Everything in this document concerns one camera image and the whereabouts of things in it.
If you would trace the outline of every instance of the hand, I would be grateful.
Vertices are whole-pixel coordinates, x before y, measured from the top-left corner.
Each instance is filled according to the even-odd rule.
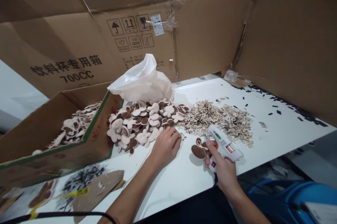
[[[236,178],[236,166],[229,158],[222,158],[215,148],[217,146],[216,141],[207,141],[207,148],[209,151],[206,152],[205,166],[206,168],[210,165],[210,157],[213,155],[216,165],[216,172],[218,175],[218,186],[225,193],[234,192],[236,189],[240,188],[238,180]]]
[[[156,139],[151,154],[151,162],[161,170],[176,156],[180,148],[181,135],[175,128],[167,127]]]

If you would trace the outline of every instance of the white wall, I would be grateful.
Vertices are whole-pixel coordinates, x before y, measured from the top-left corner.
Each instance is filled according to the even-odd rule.
[[[48,98],[0,60],[0,131],[6,132]]]

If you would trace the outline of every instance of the black cable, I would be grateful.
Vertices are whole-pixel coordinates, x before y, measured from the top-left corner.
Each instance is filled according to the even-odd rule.
[[[271,194],[271,192],[268,192],[267,190],[263,189],[262,187],[260,187],[260,186],[258,186],[258,185],[256,185],[256,184],[254,184],[254,183],[248,182],[247,180],[238,178],[238,181],[245,182],[245,183],[247,183],[247,184],[250,184],[250,185],[252,185],[252,186],[254,186],[254,187],[257,187],[257,188],[259,188],[259,189],[265,191],[265,192],[268,193],[268,194]]]
[[[254,184],[254,183],[248,182],[247,180],[238,178],[238,181],[242,181],[242,182],[245,182],[245,183],[250,184],[250,185],[252,185],[252,186],[255,186],[255,187],[257,187],[257,188],[259,188],[259,189],[265,191],[265,192],[268,193],[269,195],[271,195],[271,192],[268,192],[267,190],[263,189],[262,187],[260,187],[260,186],[258,186],[258,185],[256,185],[256,184]],[[293,208],[293,206],[292,206],[291,204],[289,204],[289,203],[287,203],[287,202],[285,202],[285,201],[282,201],[282,200],[277,199],[277,198],[276,198],[276,200],[278,200],[278,201],[280,201],[280,202],[286,204],[289,208]]]
[[[116,224],[115,220],[104,212],[42,212],[42,213],[36,213],[37,216],[35,219],[42,219],[42,218],[50,218],[50,217],[64,217],[64,216],[104,216],[108,220],[111,221],[112,224]],[[30,219],[32,215],[23,215],[11,220],[7,220],[5,222],[1,222],[1,224],[17,224],[20,222],[24,222]]]

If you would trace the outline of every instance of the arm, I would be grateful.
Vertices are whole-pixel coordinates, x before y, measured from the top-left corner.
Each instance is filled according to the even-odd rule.
[[[236,178],[236,166],[230,159],[223,159],[214,145],[216,141],[207,141],[207,152],[205,166],[210,165],[210,155],[213,155],[217,162],[218,186],[230,200],[234,208],[238,211],[241,218],[248,224],[270,224],[263,213],[245,195]]]
[[[181,135],[175,128],[167,127],[156,139],[150,156],[135,177],[112,203],[107,214],[118,224],[132,223],[148,188],[156,175],[177,155]],[[102,217],[98,224],[108,224]]]

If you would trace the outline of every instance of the left hand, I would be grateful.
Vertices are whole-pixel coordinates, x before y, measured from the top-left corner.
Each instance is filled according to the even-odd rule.
[[[148,159],[161,170],[177,156],[180,143],[179,132],[175,128],[167,127],[157,137]]]

